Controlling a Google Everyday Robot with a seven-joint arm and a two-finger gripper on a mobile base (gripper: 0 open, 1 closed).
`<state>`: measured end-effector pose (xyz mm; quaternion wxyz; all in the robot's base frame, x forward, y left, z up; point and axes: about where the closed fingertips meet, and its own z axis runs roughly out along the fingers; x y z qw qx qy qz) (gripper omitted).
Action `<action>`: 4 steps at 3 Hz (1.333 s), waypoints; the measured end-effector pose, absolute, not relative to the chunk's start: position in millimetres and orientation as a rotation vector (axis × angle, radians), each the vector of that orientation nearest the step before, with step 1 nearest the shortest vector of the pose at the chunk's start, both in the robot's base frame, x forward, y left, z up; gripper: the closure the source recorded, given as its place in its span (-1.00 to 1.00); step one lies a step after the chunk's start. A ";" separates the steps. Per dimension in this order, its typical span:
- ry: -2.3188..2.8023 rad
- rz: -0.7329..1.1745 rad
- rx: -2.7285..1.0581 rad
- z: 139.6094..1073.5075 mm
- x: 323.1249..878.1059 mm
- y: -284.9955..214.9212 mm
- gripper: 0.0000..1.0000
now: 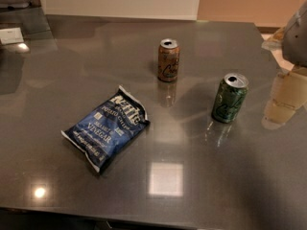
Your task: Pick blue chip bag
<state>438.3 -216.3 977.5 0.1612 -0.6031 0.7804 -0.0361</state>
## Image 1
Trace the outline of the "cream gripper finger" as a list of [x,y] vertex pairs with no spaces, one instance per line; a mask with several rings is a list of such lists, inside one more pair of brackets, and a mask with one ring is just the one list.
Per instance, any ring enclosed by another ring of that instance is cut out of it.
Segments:
[[286,73],[278,72],[264,109],[263,127],[278,129],[284,126],[306,104],[307,68],[295,66]]

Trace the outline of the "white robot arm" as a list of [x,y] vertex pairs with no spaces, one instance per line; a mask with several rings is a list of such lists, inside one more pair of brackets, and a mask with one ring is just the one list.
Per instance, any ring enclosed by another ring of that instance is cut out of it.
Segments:
[[307,103],[307,2],[285,27],[262,43],[262,48],[279,51],[294,66],[291,71],[276,75],[264,110],[262,125],[267,129],[277,129]]

